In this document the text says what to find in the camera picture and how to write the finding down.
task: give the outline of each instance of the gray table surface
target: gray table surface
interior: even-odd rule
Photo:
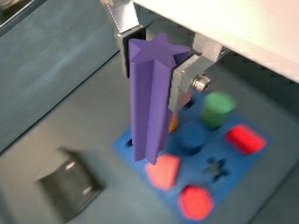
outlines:
[[[272,137],[268,151],[206,219],[208,224],[245,224],[274,191],[299,158],[297,120],[230,71],[228,56],[210,68],[210,89],[237,99],[237,112]],[[61,145],[81,151],[105,191],[69,223],[178,223],[110,144],[129,126],[128,81],[116,56],[80,85],[0,157],[0,188],[11,223],[59,223],[34,181]]]

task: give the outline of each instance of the metal bracket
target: metal bracket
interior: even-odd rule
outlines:
[[[116,44],[120,49],[122,74],[128,78],[128,40],[145,39],[145,28],[138,24],[136,8],[129,0],[100,0],[110,24],[114,27]]]
[[[194,34],[192,49],[200,53],[193,54],[172,71],[172,87],[168,109],[176,112],[189,101],[190,91],[204,92],[210,84],[210,79],[204,75],[228,49],[198,33]]]

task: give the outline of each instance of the blue shape sorter board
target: blue shape sorter board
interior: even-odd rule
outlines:
[[[165,148],[160,152],[161,155],[164,153],[170,153],[181,158],[174,186],[168,191],[152,186],[145,174],[145,165],[148,163],[145,159],[141,161],[133,161],[133,146],[129,129],[113,143],[116,152],[125,160],[130,168],[134,170],[137,175],[141,177],[144,182],[156,191],[160,198],[170,208],[173,214],[178,216],[178,218],[181,219],[181,223],[184,224],[201,224],[204,220],[189,220],[184,218],[181,209],[178,208],[177,204],[177,199],[182,188],[186,185],[192,184],[196,186],[202,186],[205,189],[208,189],[209,195],[213,200],[214,209],[217,204],[228,195],[236,183],[240,181],[242,175],[248,171],[248,168],[257,161],[257,158],[269,143],[269,139],[265,134],[249,121],[246,121],[234,112],[228,115],[225,122],[217,129],[208,129],[200,120],[201,104],[204,97],[205,94],[198,94],[193,92],[190,103],[188,103],[188,105],[178,112],[178,128],[168,136]],[[186,122],[200,124],[206,135],[206,141],[201,146],[200,151],[194,155],[185,153],[185,149],[182,148],[181,141],[178,138],[180,127]],[[265,147],[258,152],[252,153],[248,156],[244,156],[224,139],[224,135],[228,130],[234,125],[241,123],[245,124],[266,140]],[[214,178],[214,176],[212,176],[205,171],[209,164],[217,161],[221,162],[221,169],[224,170],[225,175],[220,176],[218,178]]]

